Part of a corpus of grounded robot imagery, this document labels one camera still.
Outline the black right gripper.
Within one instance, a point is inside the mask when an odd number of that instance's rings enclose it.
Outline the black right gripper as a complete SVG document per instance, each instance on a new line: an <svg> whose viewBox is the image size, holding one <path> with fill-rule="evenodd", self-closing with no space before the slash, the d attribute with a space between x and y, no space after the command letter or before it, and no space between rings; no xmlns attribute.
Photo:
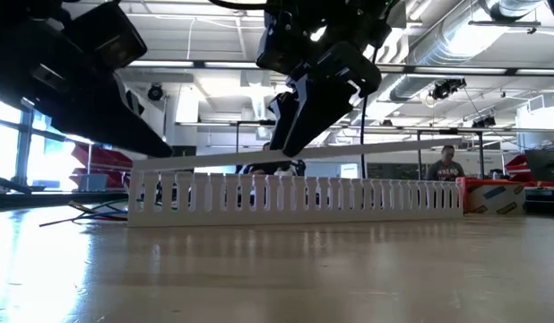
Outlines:
<svg viewBox="0 0 554 323"><path fill-rule="evenodd" d="M352 111L349 99L357 89L326 76L318 61L337 42L348 42L363 56L368 47L380 48L392 31L388 16L395 6L396 0L263 3L265 30L256 65L287 75L297 82L298 93L282 92L270 101L268 109L275 116L271 150L294 157Z"/></svg>

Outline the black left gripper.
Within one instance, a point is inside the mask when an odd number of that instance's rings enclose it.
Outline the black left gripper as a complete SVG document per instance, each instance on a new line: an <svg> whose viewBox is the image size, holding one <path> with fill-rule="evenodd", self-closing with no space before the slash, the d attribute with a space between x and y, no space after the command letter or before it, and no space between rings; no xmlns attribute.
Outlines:
<svg viewBox="0 0 554 323"><path fill-rule="evenodd" d="M66 37L73 17L66 3L80 0L0 0L0 101L53 118L70 135L151 157L172 149L141 118L145 107L117 70L99 65Z"/></svg>

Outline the white duct cover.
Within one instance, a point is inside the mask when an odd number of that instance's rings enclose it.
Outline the white duct cover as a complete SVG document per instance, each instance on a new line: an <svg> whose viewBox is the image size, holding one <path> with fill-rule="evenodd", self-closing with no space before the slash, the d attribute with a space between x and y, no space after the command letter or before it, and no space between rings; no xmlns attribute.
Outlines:
<svg viewBox="0 0 554 323"><path fill-rule="evenodd" d="M282 151L270 151L266 153L258 151L249 153L178 156L134 161L132 171L185 170L191 168L229 166L249 163L285 162L297 159L321 159L371 153L417 151L440 145L458 144L460 142L460 138L444 138L410 142L384 142L377 144L311 147L302 150L294 157L286 156Z"/></svg>

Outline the white slotted cable duct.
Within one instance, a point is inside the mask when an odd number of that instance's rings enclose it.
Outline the white slotted cable duct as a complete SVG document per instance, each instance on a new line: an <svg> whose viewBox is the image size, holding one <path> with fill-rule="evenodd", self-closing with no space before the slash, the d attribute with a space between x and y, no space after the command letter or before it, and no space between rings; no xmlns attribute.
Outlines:
<svg viewBox="0 0 554 323"><path fill-rule="evenodd" d="M460 219L454 182L136 171L131 227Z"/></svg>

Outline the red storage bin rack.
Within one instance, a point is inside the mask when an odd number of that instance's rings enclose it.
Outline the red storage bin rack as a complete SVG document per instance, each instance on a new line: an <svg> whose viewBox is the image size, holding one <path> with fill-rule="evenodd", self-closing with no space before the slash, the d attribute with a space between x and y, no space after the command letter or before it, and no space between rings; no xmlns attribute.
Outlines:
<svg viewBox="0 0 554 323"><path fill-rule="evenodd" d="M105 175L105 189L121 190L130 184L133 160L121 152L88 144L76 144L71 155L82 165L76 167L69 179L82 184L87 175Z"/></svg>

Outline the person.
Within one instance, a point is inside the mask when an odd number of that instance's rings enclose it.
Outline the person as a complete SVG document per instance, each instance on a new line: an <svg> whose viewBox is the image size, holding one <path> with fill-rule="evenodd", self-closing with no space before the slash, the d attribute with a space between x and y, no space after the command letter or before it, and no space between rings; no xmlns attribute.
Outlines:
<svg viewBox="0 0 554 323"><path fill-rule="evenodd" d="M456 181L465 176L463 167L454 161L455 148L445 145L441 151L441 159L434 162L427 172L427 180L430 181Z"/></svg>
<svg viewBox="0 0 554 323"><path fill-rule="evenodd" d="M275 161L237 165L236 174L260 174L276 176L304 176L307 165L302 160Z"/></svg>

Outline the white taped cardboard box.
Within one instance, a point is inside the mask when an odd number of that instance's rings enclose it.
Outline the white taped cardboard box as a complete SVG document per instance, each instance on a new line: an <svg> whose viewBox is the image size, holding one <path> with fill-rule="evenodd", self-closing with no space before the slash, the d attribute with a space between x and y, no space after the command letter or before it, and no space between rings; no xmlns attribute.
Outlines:
<svg viewBox="0 0 554 323"><path fill-rule="evenodd" d="M520 184L471 184L464 193L464 211L468 214L522 215L525 189Z"/></svg>

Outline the black aluminium table frame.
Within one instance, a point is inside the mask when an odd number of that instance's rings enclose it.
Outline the black aluminium table frame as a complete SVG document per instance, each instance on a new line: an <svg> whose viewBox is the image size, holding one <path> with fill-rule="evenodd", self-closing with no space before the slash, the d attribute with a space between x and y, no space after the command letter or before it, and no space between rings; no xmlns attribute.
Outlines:
<svg viewBox="0 0 554 323"><path fill-rule="evenodd" d="M0 187L14 190L14 193L0 191L0 211L67 205L71 201L95 204L128 198L125 192L38 192L1 177Z"/></svg>

